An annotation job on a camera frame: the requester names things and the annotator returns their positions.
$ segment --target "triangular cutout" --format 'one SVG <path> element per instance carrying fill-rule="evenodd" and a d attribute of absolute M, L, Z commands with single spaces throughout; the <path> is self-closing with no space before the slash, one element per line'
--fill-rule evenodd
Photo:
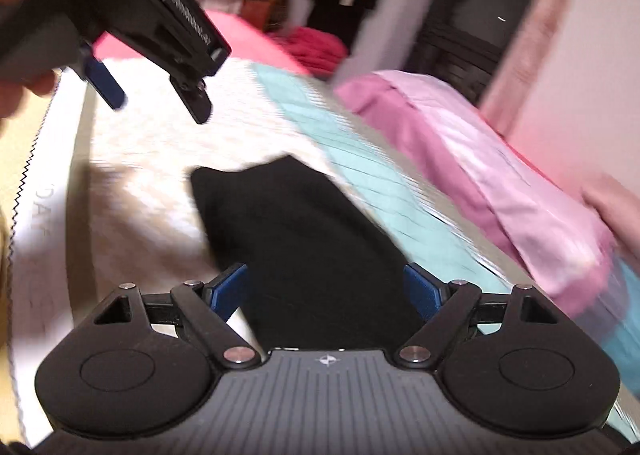
<path fill-rule="evenodd" d="M 131 308 L 129 306 L 129 298 L 120 296 L 113 300 L 113 303 L 95 319 L 94 323 L 96 325 L 107 325 L 111 323 L 129 323 L 130 321 Z"/>
<path fill-rule="evenodd" d="M 520 319 L 528 323 L 558 323 L 558 320 L 550 311 L 546 310 L 538 300 L 530 296 L 526 296 L 522 302 Z"/>

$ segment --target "metal screw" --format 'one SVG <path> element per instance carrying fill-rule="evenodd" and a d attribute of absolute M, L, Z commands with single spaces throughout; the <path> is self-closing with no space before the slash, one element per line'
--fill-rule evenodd
<path fill-rule="evenodd" d="M 249 347 L 231 347 L 223 354 L 232 363 L 246 363 L 255 358 L 255 351 Z"/>
<path fill-rule="evenodd" d="M 411 345 L 409 347 L 404 347 L 400 351 L 400 357 L 404 359 L 404 361 L 408 361 L 410 363 L 421 363 L 429 359 L 431 357 L 431 353 L 424 347 Z"/>

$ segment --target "yellow surface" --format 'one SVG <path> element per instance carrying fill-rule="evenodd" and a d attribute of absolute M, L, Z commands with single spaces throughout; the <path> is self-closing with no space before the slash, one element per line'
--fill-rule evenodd
<path fill-rule="evenodd" d="M 26 94 L 17 115 L 2 121 L 0 128 L 0 440 L 4 442 L 21 440 L 6 345 L 6 236 L 12 223 L 20 179 L 49 100 L 49 97 Z"/>

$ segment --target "gray gripper base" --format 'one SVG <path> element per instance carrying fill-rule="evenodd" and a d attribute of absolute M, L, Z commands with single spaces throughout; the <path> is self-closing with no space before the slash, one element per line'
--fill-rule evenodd
<path fill-rule="evenodd" d="M 620 449 L 597 430 L 542 441 L 487 430 L 460 414 L 430 374 L 397 369 L 379 351 L 276 351 L 257 369 L 224 375 L 202 408 L 158 435 L 100 441 L 57 431 L 36 451 L 43 455 L 608 455 Z"/>

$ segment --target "black garment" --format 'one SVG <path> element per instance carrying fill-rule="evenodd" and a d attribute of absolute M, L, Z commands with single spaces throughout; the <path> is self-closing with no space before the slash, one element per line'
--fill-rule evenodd
<path fill-rule="evenodd" d="M 362 21 L 378 3 L 378 0 L 354 0 L 352 6 L 341 6 L 340 0 L 313 1 L 314 7 L 306 21 L 307 27 L 337 36 L 349 51 Z"/>
<path fill-rule="evenodd" d="M 263 347 L 394 350 L 422 326 L 406 259 L 323 174 L 287 156 L 191 185 L 219 268 L 249 266 L 242 310 Z"/>

